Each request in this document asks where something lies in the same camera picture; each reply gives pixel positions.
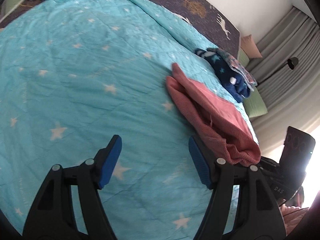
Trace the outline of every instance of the blue gripper pad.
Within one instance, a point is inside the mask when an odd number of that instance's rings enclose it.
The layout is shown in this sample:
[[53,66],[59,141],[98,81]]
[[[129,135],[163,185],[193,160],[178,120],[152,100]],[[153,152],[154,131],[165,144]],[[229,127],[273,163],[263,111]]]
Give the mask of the blue gripper pad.
[[99,187],[103,188],[106,184],[109,183],[110,178],[112,176],[113,170],[116,166],[118,161],[119,155],[122,149],[122,139],[120,136],[116,139],[115,143],[113,144],[108,157],[106,158],[104,164],[101,168],[100,180],[99,180]]
[[198,145],[192,137],[189,138],[188,146],[190,155],[192,157],[193,163],[196,166],[202,184],[205,184],[208,188],[210,188],[212,183],[210,179],[210,169],[207,161],[203,157]]

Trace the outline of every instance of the navy garment with stars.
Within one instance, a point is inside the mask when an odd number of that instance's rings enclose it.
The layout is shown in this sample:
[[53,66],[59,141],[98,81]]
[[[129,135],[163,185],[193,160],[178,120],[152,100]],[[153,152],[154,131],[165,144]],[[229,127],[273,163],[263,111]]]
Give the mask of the navy garment with stars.
[[218,53],[203,49],[196,49],[195,53],[210,63],[221,85],[238,103],[241,103],[243,98],[250,96],[250,89],[244,82],[243,77],[230,69],[229,65]]

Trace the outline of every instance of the green cushion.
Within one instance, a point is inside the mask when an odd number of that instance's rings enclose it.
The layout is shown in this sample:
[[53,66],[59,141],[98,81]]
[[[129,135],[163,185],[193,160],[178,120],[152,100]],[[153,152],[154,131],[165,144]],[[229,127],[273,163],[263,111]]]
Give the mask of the green cushion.
[[254,92],[251,92],[248,98],[244,98],[243,105],[249,118],[261,116],[268,112],[257,88],[254,88]]
[[239,52],[238,61],[244,67],[246,67],[249,64],[249,61],[250,61],[250,59],[248,58],[247,54],[241,48],[240,48],[240,52]]

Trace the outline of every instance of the teal star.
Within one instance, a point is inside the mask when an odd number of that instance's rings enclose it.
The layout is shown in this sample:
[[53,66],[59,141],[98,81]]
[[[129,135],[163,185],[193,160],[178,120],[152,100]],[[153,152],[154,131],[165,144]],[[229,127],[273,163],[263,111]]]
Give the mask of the teal star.
[[214,55],[214,56],[212,57],[213,63],[216,63],[217,60],[220,60],[220,58],[219,58],[217,55]]

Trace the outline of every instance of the star-patterned blanket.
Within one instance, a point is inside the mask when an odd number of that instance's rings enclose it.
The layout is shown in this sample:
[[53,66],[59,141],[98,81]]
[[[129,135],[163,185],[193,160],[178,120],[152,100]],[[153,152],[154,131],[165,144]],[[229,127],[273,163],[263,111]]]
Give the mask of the star-patterned blanket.
[[[171,63],[233,103],[256,140],[243,105],[193,53],[216,46],[148,0],[46,0],[0,41],[0,208],[15,228],[52,165],[78,165],[119,134],[99,192],[118,239],[192,239],[211,192],[188,152],[195,131],[165,88]],[[236,199],[235,188],[226,232]],[[76,188],[73,200],[85,232]]]

